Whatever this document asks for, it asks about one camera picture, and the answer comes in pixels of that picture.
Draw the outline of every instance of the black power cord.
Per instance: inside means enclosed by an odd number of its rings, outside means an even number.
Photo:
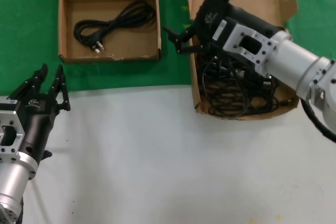
[[[315,127],[322,133],[323,136],[336,143],[336,135],[320,122],[310,104],[304,99],[301,99],[301,103],[307,117],[311,120]]]
[[[200,92],[211,105],[211,115],[234,119],[270,113],[285,105],[275,98],[277,79],[263,78],[230,56],[198,54],[196,62]]]
[[[116,28],[135,28],[154,21],[156,12],[146,1],[134,1],[128,5],[115,19],[100,21],[85,19],[77,22],[73,31],[74,37],[84,46],[96,52],[103,49],[102,39]],[[87,28],[99,28],[90,35],[83,35]]]

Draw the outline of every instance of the power cord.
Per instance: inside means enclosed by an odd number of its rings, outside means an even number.
[[[100,52],[103,50],[102,39],[116,28],[135,28],[154,21],[156,16],[154,8],[146,1],[134,1],[128,5],[115,19],[100,21],[85,19],[77,22],[73,31],[74,37],[84,46]],[[99,28],[90,35],[83,35],[87,28]]]
[[[285,105],[275,98],[277,79],[263,78],[230,56],[198,54],[196,62],[200,93],[209,102],[211,115],[234,119],[270,113]]]
[[[336,143],[336,135],[320,122],[310,104],[302,98],[301,103],[307,117],[311,120],[315,127],[322,133],[323,136]]]

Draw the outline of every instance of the white table surface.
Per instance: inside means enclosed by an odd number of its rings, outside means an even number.
[[[24,224],[336,223],[336,144],[301,107],[196,114],[189,86],[70,94],[28,183]]]

